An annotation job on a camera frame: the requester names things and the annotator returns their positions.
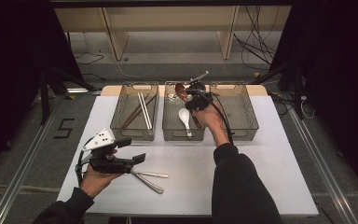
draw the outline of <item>black sleeve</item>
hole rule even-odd
[[[252,161],[227,143],[213,153],[213,223],[282,223]]]
[[[78,223],[94,201],[83,190],[74,188],[71,198],[66,202],[55,202],[45,209],[33,223]]]

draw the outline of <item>white spoon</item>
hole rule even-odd
[[[185,124],[186,126],[186,130],[187,130],[187,137],[191,137],[191,131],[190,131],[190,127],[188,125],[188,121],[190,120],[190,113],[188,112],[187,109],[182,108],[179,110],[179,118],[180,120]]]

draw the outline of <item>white table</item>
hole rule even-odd
[[[86,141],[109,128],[118,97],[98,96],[80,139],[76,154],[62,184],[58,200],[70,198],[77,187],[75,165]],[[281,216],[315,217],[317,208],[298,167],[275,106],[269,96],[251,96],[259,130],[250,142],[235,142],[240,153],[255,164],[257,172],[277,204]],[[87,213],[116,217],[208,217],[211,215],[214,143],[206,130],[202,142],[165,142],[162,132],[163,98],[159,99],[156,139],[132,143],[118,150],[117,157],[130,159],[146,153],[136,171],[169,174],[169,178],[146,176],[164,188],[157,194],[133,175],[115,179]]]

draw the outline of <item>spoon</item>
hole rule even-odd
[[[186,130],[187,130],[187,137],[191,137],[191,131],[190,131],[190,127],[188,125],[188,120],[190,119],[190,113],[188,112],[187,109],[182,108],[179,110],[179,118],[180,120],[185,124],[186,126]]]
[[[175,84],[175,92],[176,95],[183,100],[185,103],[187,103],[187,92],[185,91],[185,86],[182,83],[176,83]],[[196,117],[191,116],[193,118],[194,123],[196,124],[197,128],[201,128],[201,124],[199,120]]]

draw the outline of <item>human arm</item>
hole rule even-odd
[[[252,161],[228,142],[222,120],[209,105],[193,112],[207,126],[216,144],[213,178],[213,223],[282,223],[275,202]]]
[[[80,188],[74,188],[71,198],[66,202],[53,203],[33,223],[78,223],[84,213],[94,204],[95,196],[120,175],[101,174],[94,171],[89,165]]]

